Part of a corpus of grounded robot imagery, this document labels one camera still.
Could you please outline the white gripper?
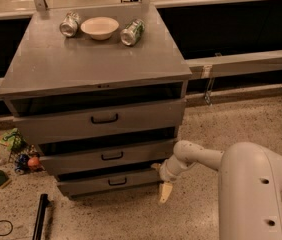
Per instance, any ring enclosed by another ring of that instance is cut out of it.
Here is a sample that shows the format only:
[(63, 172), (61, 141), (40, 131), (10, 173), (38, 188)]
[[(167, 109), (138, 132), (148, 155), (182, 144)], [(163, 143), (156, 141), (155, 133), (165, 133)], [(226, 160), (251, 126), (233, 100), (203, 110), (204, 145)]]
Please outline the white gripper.
[(159, 203), (164, 204), (172, 193), (173, 185), (171, 183), (175, 182), (180, 174), (185, 171), (185, 164), (176, 157), (170, 157), (162, 165), (160, 163), (153, 163), (151, 168), (159, 171), (160, 178), (164, 181), (159, 184), (158, 195)]

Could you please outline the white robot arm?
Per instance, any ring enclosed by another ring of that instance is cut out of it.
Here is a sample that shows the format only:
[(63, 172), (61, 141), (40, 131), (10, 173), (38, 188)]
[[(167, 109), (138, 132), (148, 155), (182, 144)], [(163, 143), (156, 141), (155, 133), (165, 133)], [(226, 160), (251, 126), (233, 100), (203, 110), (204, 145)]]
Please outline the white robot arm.
[(218, 151), (181, 140), (171, 157), (151, 165), (162, 180), (161, 203), (197, 163), (218, 172), (219, 240), (282, 240), (281, 155), (251, 142)]

